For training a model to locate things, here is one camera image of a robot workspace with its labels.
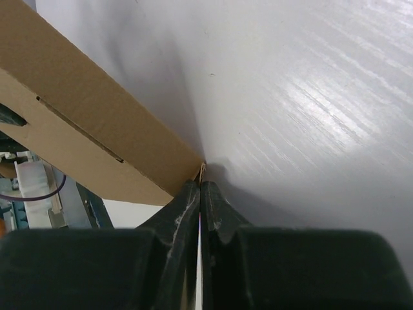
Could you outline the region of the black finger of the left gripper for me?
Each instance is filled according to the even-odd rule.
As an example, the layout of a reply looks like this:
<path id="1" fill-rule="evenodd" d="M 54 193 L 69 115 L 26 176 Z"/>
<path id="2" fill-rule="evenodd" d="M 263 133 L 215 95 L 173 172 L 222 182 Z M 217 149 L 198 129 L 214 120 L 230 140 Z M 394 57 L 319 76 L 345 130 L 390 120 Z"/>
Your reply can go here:
<path id="1" fill-rule="evenodd" d="M 21 117 L 2 103 L 0 104 L 0 122 L 18 127 L 24 127 L 27 124 L 25 118 Z"/>

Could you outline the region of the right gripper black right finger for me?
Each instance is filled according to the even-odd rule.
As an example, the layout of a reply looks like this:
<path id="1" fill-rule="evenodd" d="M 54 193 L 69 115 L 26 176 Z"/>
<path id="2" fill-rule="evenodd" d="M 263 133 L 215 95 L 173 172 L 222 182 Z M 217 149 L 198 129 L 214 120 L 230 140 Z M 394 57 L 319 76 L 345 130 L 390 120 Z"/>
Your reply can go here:
<path id="1" fill-rule="evenodd" d="M 252 225 L 206 181 L 203 309 L 411 309 L 412 289 L 373 232 Z"/>

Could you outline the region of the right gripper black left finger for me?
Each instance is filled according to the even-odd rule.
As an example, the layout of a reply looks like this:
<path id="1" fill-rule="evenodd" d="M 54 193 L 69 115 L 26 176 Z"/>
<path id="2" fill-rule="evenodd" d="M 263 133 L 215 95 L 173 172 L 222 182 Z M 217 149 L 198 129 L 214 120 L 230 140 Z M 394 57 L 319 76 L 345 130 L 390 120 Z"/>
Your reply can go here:
<path id="1" fill-rule="evenodd" d="M 200 188 L 135 229 L 30 229 L 1 239 L 2 309 L 194 309 Z"/>

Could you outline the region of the brown cardboard box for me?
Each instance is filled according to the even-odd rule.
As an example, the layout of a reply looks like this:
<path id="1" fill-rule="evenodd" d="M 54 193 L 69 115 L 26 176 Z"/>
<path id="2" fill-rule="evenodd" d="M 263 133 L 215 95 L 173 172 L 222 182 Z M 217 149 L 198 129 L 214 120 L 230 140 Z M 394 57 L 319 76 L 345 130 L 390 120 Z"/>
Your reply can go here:
<path id="1" fill-rule="evenodd" d="M 166 205 L 204 161 L 23 1 L 1 2 L 1 131 L 96 195 Z"/>

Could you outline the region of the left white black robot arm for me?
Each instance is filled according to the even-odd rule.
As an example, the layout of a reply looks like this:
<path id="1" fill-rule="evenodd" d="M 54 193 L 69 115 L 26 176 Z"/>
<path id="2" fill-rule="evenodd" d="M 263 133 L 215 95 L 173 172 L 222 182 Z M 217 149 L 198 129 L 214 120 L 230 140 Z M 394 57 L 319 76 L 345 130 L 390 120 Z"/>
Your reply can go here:
<path id="1" fill-rule="evenodd" d="M 67 226 L 59 195 L 67 176 L 56 181 L 51 164 L 4 132 L 1 133 L 1 177 L 17 182 L 17 189 L 1 191 L 1 199 L 11 204 L 7 211 L 12 213 L 17 229 Z"/>

